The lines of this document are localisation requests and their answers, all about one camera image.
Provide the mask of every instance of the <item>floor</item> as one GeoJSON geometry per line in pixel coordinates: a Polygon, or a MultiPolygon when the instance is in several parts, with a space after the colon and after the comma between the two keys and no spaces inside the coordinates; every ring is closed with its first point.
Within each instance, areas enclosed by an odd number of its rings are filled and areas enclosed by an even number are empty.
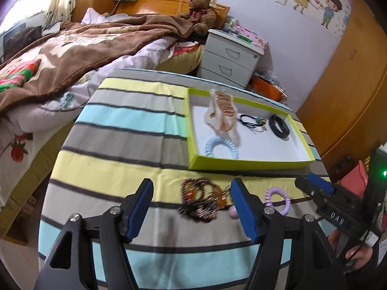
{"type": "Polygon", "coordinates": [[[28,219],[20,221],[23,232],[27,236],[28,245],[19,246],[0,240],[0,259],[22,290],[33,290],[39,273],[37,237],[47,183],[48,178],[34,193],[37,201],[32,214],[28,219]]]}

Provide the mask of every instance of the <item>pink ball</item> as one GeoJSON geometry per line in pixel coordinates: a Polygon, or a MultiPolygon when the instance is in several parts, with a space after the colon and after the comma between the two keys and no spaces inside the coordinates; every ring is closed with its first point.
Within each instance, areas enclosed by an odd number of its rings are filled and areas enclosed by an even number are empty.
{"type": "Polygon", "coordinates": [[[235,205],[231,206],[231,207],[228,209],[228,214],[230,215],[230,217],[231,217],[232,219],[238,219],[238,218],[239,218],[237,209],[235,208],[235,205]]]}

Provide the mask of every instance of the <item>bed frame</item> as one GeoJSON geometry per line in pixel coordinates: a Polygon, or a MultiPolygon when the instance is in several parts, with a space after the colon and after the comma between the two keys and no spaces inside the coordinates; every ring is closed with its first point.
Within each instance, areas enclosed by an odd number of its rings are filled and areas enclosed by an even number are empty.
{"type": "MultiPolygon", "coordinates": [[[[177,15],[180,5],[182,5],[181,13],[185,13],[189,10],[188,0],[129,0],[119,3],[117,13],[125,13],[128,15],[177,15]]],[[[222,29],[224,23],[226,22],[226,16],[230,7],[222,4],[216,4],[216,6],[212,9],[216,13],[214,28],[222,29]]]]}

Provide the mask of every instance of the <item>pink chair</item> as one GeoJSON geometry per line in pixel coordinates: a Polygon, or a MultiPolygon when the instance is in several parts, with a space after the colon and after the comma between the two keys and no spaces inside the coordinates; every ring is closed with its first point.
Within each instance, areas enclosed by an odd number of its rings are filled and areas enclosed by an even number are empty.
{"type": "Polygon", "coordinates": [[[367,182],[367,171],[364,168],[363,162],[359,160],[357,166],[341,179],[340,184],[358,197],[363,197],[367,182]]]}

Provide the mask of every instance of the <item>nightstand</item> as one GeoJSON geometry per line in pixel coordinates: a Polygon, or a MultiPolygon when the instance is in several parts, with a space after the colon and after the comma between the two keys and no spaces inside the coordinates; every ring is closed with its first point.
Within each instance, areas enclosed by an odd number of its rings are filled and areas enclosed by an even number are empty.
{"type": "Polygon", "coordinates": [[[245,88],[264,50],[221,30],[208,30],[197,77],[245,88]]]}

